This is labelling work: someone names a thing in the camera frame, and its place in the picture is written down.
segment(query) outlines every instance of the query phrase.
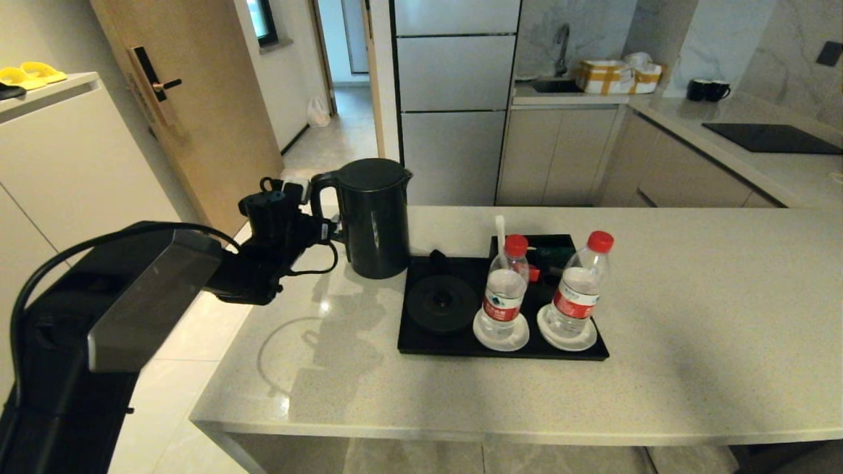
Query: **yellow slipper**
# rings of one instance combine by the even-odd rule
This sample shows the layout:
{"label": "yellow slipper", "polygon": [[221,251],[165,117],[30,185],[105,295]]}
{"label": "yellow slipper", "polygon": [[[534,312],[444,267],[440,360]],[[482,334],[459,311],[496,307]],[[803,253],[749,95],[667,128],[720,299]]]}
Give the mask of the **yellow slipper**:
{"label": "yellow slipper", "polygon": [[47,85],[44,79],[27,74],[23,69],[16,67],[4,67],[0,69],[0,83],[16,85],[26,90],[38,89]]}
{"label": "yellow slipper", "polygon": [[67,79],[67,74],[57,71],[53,66],[43,62],[25,62],[20,65],[30,76],[44,79],[48,84],[57,83]]}

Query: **marble wall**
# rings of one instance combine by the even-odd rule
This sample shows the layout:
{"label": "marble wall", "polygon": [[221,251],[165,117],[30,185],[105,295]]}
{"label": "marble wall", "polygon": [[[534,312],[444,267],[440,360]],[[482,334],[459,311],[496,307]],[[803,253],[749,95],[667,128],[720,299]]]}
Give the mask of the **marble wall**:
{"label": "marble wall", "polygon": [[700,0],[663,96],[684,97],[693,78],[737,87],[775,7],[776,0]]}
{"label": "marble wall", "polygon": [[843,128],[843,61],[816,63],[841,37],[840,0],[779,0],[739,90]]}
{"label": "marble wall", "polygon": [[620,58],[636,0],[523,0],[516,50],[517,77],[552,76],[559,57],[556,32],[571,26],[568,69],[582,59]]}
{"label": "marble wall", "polygon": [[638,0],[624,55],[644,51],[673,71],[699,1]]}

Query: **light switch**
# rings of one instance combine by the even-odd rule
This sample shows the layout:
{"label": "light switch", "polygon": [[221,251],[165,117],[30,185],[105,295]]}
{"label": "light switch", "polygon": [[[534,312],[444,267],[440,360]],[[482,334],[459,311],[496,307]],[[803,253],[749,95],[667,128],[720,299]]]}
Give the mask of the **light switch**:
{"label": "light switch", "polygon": [[823,50],[819,52],[819,57],[817,57],[817,64],[834,67],[840,60],[840,54],[843,54],[843,43],[826,41]]}

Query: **window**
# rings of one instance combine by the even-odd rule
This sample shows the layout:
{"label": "window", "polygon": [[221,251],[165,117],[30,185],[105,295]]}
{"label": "window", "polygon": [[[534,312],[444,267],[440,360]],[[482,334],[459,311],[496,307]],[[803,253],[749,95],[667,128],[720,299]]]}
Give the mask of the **window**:
{"label": "window", "polygon": [[278,33],[275,29],[275,20],[272,18],[269,0],[246,0],[246,4],[249,5],[249,15],[252,17],[252,26],[255,27],[258,44],[261,46],[276,44]]}

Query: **red label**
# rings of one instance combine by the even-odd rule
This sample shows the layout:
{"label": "red label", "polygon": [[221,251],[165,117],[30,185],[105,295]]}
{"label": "red label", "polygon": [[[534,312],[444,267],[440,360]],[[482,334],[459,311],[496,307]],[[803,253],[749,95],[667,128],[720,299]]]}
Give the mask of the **red label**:
{"label": "red label", "polygon": [[594,309],[593,304],[576,304],[566,299],[558,289],[556,290],[556,294],[553,295],[553,304],[556,305],[556,308],[563,315],[568,315],[571,318],[577,318],[579,320],[588,318]]}
{"label": "red label", "polygon": [[514,320],[515,317],[518,316],[519,309],[520,305],[514,308],[499,308],[495,306],[491,301],[489,301],[488,298],[483,299],[483,310],[493,320],[499,320],[504,322]]}

